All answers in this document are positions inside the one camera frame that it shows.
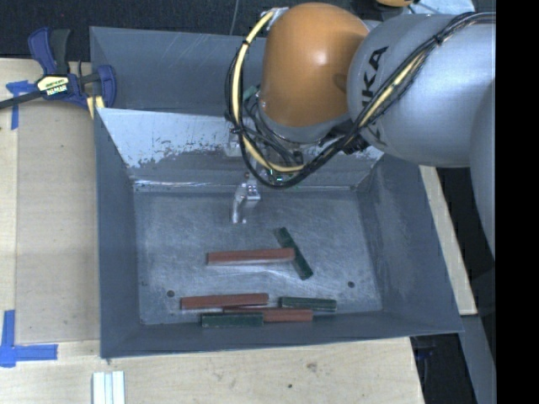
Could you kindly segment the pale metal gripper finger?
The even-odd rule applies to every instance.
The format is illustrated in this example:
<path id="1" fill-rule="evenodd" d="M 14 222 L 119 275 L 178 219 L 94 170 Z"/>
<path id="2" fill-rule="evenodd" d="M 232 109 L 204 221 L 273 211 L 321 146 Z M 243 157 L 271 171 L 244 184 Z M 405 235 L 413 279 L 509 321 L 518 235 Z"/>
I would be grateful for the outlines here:
<path id="1" fill-rule="evenodd" d="M 261 200 L 261 194 L 256 184 L 248 184 L 245 194 L 245 221 L 248 221 Z"/>
<path id="2" fill-rule="evenodd" d="M 237 186 L 232 197 L 232 207 L 230 219 L 232 224 L 243 223 L 243 207 L 248 200 L 247 184 L 241 183 Z"/>

